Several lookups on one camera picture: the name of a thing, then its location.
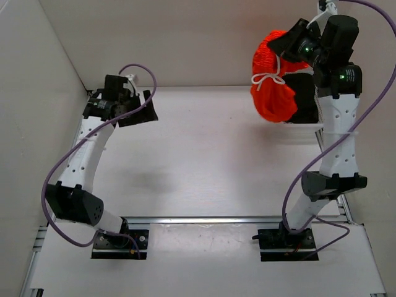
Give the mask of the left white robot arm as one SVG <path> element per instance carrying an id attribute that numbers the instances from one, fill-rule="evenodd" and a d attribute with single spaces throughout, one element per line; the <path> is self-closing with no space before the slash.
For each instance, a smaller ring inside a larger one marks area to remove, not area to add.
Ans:
<path id="1" fill-rule="evenodd" d="M 136 75 L 107 75 L 105 85 L 88 99 L 82 114 L 77 149 L 55 184 L 45 190 L 45 199 L 55 217 L 81 223 L 108 233 L 115 247 L 128 244 L 130 233 L 123 218 L 105 209 L 93 194 L 93 180 L 105 149 L 116 127 L 133 126 L 158 120 L 150 90 L 138 92 Z"/>

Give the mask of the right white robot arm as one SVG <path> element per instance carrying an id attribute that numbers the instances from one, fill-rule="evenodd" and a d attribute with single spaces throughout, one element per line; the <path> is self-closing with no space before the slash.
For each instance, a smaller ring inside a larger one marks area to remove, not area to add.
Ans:
<path id="1" fill-rule="evenodd" d="M 356 111 L 362 93 L 363 74 L 350 62 L 359 34 L 358 22 L 346 15 L 331 15 L 323 30 L 316 22 L 299 19 L 282 37 L 268 47 L 288 62 L 306 62 L 313 69 L 323 115 L 323 152 L 311 163 L 321 162 L 317 171 L 307 165 L 293 181 L 301 182 L 302 194 L 295 206 L 283 205 L 278 241 L 292 247 L 300 240 L 312 219 L 340 195 L 367 186 L 359 174 L 355 156 Z"/>

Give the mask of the orange shorts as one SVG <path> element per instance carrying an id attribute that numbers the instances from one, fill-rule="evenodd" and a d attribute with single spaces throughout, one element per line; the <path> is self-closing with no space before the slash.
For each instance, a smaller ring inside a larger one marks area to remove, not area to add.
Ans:
<path id="1" fill-rule="evenodd" d="M 285 34 L 285 30 L 272 30 L 252 59 L 250 93 L 253 103 L 258 114 L 273 123 L 288 121 L 298 110 L 295 91 L 287 86 L 283 76 L 309 67 L 305 62 L 288 62 L 271 51 L 269 42 Z"/>

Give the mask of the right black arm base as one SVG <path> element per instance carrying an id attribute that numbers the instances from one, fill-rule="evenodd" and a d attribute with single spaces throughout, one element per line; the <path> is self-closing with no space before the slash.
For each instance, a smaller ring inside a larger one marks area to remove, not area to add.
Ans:
<path id="1" fill-rule="evenodd" d="M 318 261 L 312 229 L 297 235 L 281 229 L 259 229 L 252 237 L 259 243 L 261 262 Z"/>

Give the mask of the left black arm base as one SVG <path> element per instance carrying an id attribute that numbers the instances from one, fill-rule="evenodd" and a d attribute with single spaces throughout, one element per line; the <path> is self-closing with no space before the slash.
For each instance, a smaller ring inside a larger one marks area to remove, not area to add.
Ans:
<path id="1" fill-rule="evenodd" d="M 128 238 L 99 233 L 92 246 L 91 258 L 101 260 L 146 260 L 149 245 L 149 225 L 129 225 Z"/>

